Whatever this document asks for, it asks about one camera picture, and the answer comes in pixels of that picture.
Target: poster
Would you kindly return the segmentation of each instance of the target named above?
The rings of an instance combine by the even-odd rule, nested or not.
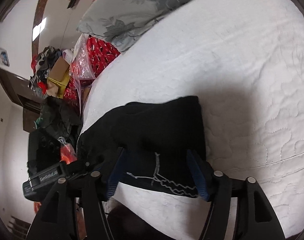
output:
[[[7,51],[2,48],[0,48],[0,63],[8,67],[10,66]]]

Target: white bedspread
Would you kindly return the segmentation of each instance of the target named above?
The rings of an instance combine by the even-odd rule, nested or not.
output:
[[[186,95],[199,96],[213,168],[232,178],[255,177],[285,235],[300,232],[304,18],[295,5],[289,0],[191,1],[98,77],[83,130],[128,102],[160,103]],[[124,184],[115,198],[175,239],[198,239],[207,216],[208,204],[200,199]]]

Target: gray pillow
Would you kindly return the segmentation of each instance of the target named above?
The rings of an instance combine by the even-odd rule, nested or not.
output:
[[[112,43],[120,52],[130,48],[167,13],[189,0],[95,0],[77,30]]]

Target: black cloth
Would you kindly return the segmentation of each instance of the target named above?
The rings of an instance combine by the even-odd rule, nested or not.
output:
[[[104,158],[104,151],[128,149],[125,184],[196,197],[186,150],[206,160],[201,106],[189,96],[164,104],[129,103],[107,112],[80,137],[79,158]]]
[[[45,129],[38,128],[29,134],[28,173],[29,176],[60,161],[60,142]]]
[[[41,107],[40,127],[52,137],[64,137],[76,149],[76,142],[82,128],[82,121],[66,102],[60,98],[47,97]]]
[[[122,204],[109,213],[108,223],[114,240],[173,240]]]
[[[36,76],[38,82],[47,83],[48,70],[52,69],[56,61],[62,55],[60,49],[54,47],[46,47],[37,58]]]

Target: red plastic bag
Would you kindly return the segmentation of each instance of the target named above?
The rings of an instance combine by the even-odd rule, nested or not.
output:
[[[31,61],[31,68],[32,68],[32,70],[33,70],[33,74],[35,74],[35,67],[36,67],[36,65],[37,65],[37,57],[38,57],[39,55],[34,55],[33,57],[32,57],[32,61]]]
[[[65,91],[63,100],[74,109],[74,111],[80,115],[80,101],[78,90],[75,87],[75,80],[73,78],[70,79]]]
[[[70,76],[76,80],[95,79],[86,47],[88,36],[89,35],[82,33],[74,48],[73,60],[70,65]]]
[[[89,37],[86,43],[90,63],[95,77],[117,57],[119,51],[111,44],[95,37]]]
[[[61,160],[66,164],[70,164],[77,160],[75,151],[70,143],[66,143],[63,137],[59,137],[58,141],[61,143],[60,156]]]
[[[39,211],[40,207],[41,207],[40,202],[34,202],[33,203],[34,213],[37,213]]]

